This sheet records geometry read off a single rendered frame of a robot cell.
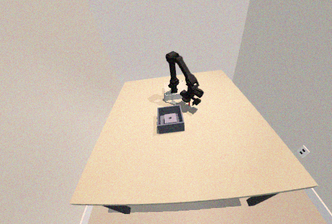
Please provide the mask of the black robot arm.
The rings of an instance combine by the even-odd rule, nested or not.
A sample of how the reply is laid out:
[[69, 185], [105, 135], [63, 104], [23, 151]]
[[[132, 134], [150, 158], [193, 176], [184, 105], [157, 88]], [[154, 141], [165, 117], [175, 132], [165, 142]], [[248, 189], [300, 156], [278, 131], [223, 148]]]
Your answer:
[[[172, 52], [166, 54], [165, 58], [166, 58], [167, 62], [169, 63], [169, 68], [170, 68], [171, 79], [169, 81], [168, 86], [169, 86], [169, 88], [171, 88], [171, 93], [177, 93], [177, 91], [178, 91], [177, 85], [179, 84], [179, 79], [176, 76], [176, 68], [175, 68], [175, 63], [177, 63], [185, 76], [186, 85], [188, 86], [187, 87], [188, 93], [192, 93], [192, 94], [196, 95], [198, 98], [201, 98], [204, 94], [204, 91], [202, 89], [198, 88], [199, 82], [198, 82], [196, 76], [194, 76], [194, 74], [192, 74], [190, 72], [190, 70], [188, 69], [182, 56], [180, 56], [178, 53], [172, 51]], [[194, 84], [196, 84], [196, 85], [194, 85]], [[186, 103], [189, 103], [191, 101], [190, 94], [185, 93], [184, 96], [182, 97], [182, 100]]]

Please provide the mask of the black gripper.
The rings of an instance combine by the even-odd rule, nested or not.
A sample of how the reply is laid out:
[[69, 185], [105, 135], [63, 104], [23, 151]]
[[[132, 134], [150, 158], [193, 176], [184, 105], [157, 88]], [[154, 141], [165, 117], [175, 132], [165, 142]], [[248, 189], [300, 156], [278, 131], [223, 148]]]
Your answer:
[[185, 93], [190, 94], [191, 99], [194, 100], [194, 101], [192, 102], [192, 106], [200, 104], [201, 99], [199, 99], [199, 98], [194, 98], [195, 95], [192, 94], [192, 93], [188, 93], [188, 91], [186, 91], [186, 90], [182, 90], [182, 91], [180, 92], [180, 95], [183, 97]]

